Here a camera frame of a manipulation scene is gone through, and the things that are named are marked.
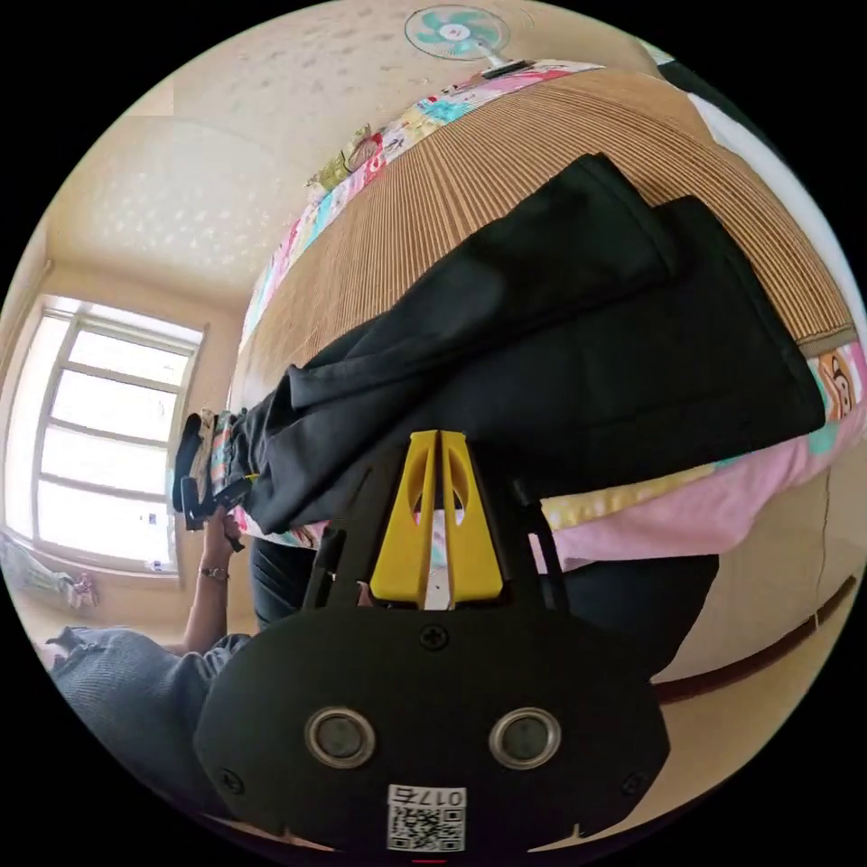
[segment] person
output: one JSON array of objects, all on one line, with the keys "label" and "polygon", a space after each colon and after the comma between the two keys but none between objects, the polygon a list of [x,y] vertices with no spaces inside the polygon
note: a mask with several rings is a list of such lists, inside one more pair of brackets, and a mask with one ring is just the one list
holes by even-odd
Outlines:
[{"label": "person", "polygon": [[[178,644],[160,645],[130,629],[68,627],[34,646],[72,710],[134,777],[194,816],[257,832],[236,821],[193,748],[210,686],[249,640],[227,629],[227,581],[239,535],[218,509],[204,529],[190,615]],[[250,544],[250,576],[260,629],[296,613],[315,551],[263,539]],[[650,678],[674,657],[704,605],[718,558],[599,563],[572,570],[564,585],[572,614],[638,642]],[[370,605],[359,587],[359,605]],[[308,845],[288,835],[284,842]]]}]

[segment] round lens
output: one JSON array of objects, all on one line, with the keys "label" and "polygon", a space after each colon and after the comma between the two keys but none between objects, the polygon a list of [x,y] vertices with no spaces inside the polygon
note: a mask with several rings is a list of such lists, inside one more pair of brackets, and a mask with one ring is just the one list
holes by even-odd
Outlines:
[{"label": "round lens", "polygon": [[503,752],[514,761],[538,759],[548,746],[548,727],[535,716],[522,716],[503,730]]},{"label": "round lens", "polygon": [[560,746],[560,725],[548,711],[522,707],[498,720],[489,737],[493,757],[507,768],[544,765]]},{"label": "round lens", "polygon": [[307,749],[330,768],[358,768],[376,746],[373,726],[346,707],[327,707],[315,713],[304,731]]},{"label": "round lens", "polygon": [[361,752],[364,735],[358,724],[347,716],[332,716],[323,720],[316,732],[322,752],[333,759],[351,759]]}]

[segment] bamboo mat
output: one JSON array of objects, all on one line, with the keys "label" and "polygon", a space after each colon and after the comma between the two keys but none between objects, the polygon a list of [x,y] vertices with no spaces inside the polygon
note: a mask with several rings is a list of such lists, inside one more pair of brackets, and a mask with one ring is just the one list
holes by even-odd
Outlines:
[{"label": "bamboo mat", "polygon": [[686,96],[640,73],[593,70],[501,97],[387,166],[277,288],[238,358],[233,403],[257,403],[289,364],[387,310],[472,232],[599,152],[651,205],[690,193],[703,200],[806,355],[853,338],[806,237],[758,176],[713,141]]}]

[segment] electric fan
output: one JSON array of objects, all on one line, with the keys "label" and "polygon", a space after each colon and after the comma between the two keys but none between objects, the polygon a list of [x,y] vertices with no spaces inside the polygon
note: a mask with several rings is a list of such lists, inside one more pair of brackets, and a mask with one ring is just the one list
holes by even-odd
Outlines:
[{"label": "electric fan", "polygon": [[420,9],[406,19],[404,33],[419,51],[444,60],[487,60],[494,70],[524,65],[523,61],[508,61],[499,54],[508,43],[506,22],[473,6]]}]

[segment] window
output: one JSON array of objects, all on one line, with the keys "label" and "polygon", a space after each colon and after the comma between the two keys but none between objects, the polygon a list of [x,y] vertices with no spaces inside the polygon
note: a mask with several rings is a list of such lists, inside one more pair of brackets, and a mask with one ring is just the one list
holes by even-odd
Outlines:
[{"label": "window", "polygon": [[7,530],[84,565],[173,572],[171,459],[200,340],[138,314],[50,299],[6,432]]}]

